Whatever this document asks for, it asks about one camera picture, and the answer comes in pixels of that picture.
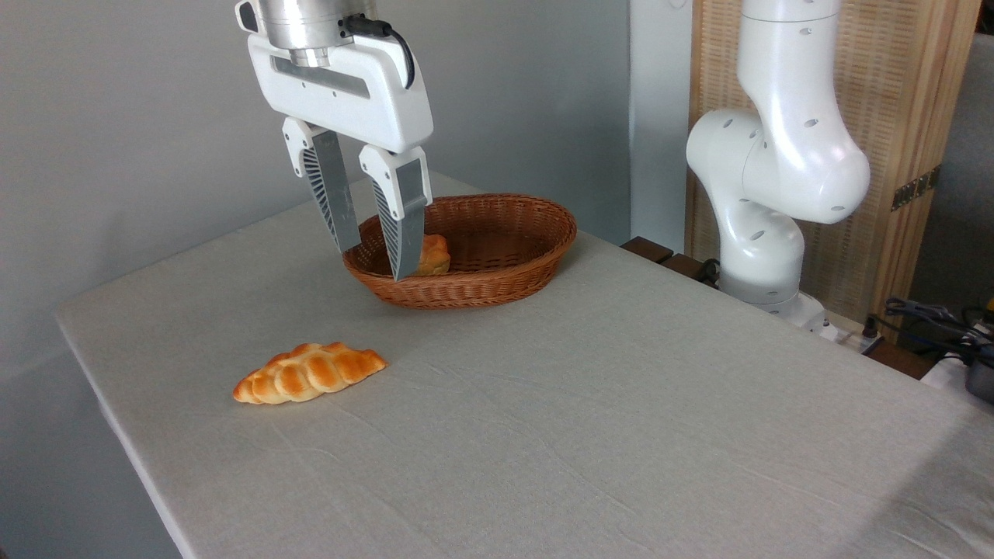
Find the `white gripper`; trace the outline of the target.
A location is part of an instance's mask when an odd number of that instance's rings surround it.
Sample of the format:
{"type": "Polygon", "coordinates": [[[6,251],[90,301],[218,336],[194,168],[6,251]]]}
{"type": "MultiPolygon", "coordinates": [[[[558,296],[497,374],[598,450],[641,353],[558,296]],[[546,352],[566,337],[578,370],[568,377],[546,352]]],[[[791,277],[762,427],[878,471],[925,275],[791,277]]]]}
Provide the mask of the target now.
{"type": "Polygon", "coordinates": [[[358,36],[333,47],[330,65],[320,68],[292,64],[287,50],[260,34],[248,36],[248,52],[264,99],[288,116],[283,138],[294,172],[308,181],[338,251],[354,248],[361,236],[336,132],[372,144],[360,162],[375,188],[391,271],[397,282],[413,275],[433,202],[425,152],[416,146],[434,126],[422,77],[405,87],[401,46],[358,36]]]}

